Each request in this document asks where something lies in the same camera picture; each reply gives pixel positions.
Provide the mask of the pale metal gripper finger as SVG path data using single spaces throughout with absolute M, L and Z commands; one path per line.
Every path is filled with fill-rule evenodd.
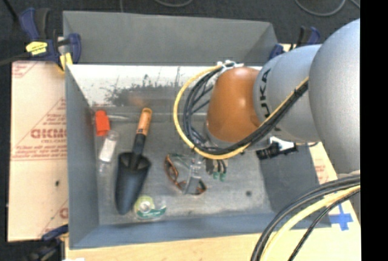
M 183 194 L 197 194 L 197 187 L 199 185 L 199 175 L 193 171 L 189 170 L 189 174 L 183 189 Z
M 195 155 L 190 161 L 190 173 L 200 174 L 203 168 L 203 156 Z

